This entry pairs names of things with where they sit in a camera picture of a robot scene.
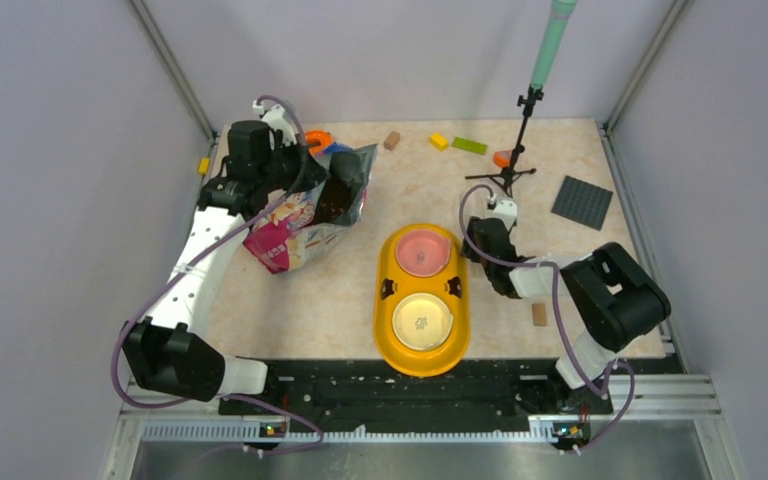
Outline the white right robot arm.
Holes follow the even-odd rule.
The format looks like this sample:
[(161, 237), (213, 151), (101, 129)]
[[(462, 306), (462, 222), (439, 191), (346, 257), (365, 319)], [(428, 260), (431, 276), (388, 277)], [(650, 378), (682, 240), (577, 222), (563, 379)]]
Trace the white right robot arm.
[(458, 215), (464, 255), (481, 265), (493, 290), (504, 297), (549, 299), (564, 354), (557, 378), (546, 385), (549, 404), (572, 412), (587, 389), (604, 397), (619, 354), (672, 313), (663, 289), (616, 242), (566, 265), (517, 254), (510, 223), (498, 217)]

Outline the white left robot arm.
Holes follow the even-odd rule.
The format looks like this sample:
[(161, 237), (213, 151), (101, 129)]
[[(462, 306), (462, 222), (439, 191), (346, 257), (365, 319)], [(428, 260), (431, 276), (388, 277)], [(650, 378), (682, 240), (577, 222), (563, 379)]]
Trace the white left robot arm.
[(187, 241), (167, 283), (116, 340), (110, 375), (129, 406), (149, 405), (120, 382), (121, 360), (139, 388), (168, 396), (166, 408), (229, 394), (242, 394), (257, 413), (279, 404), (281, 388), (268, 378), (265, 362), (224, 354), (203, 337), (219, 283), (243, 241), (290, 195), (311, 189), (327, 174), (310, 154), (287, 101), (262, 95), (252, 110), (255, 119), (229, 127), (228, 152), (199, 191)]

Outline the pink pet food bag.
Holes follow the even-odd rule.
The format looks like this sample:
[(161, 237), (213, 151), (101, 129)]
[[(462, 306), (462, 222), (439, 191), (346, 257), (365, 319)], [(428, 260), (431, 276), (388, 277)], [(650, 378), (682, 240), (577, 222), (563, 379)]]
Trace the pink pet food bag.
[(342, 149), (314, 156), (330, 177), (358, 187), (357, 197), (347, 214), (335, 224), (313, 222), (324, 183), (304, 192), (289, 195), (283, 204), (259, 221), (243, 241), (243, 246), (270, 273), (298, 270), (334, 248), (360, 221), (378, 146)]

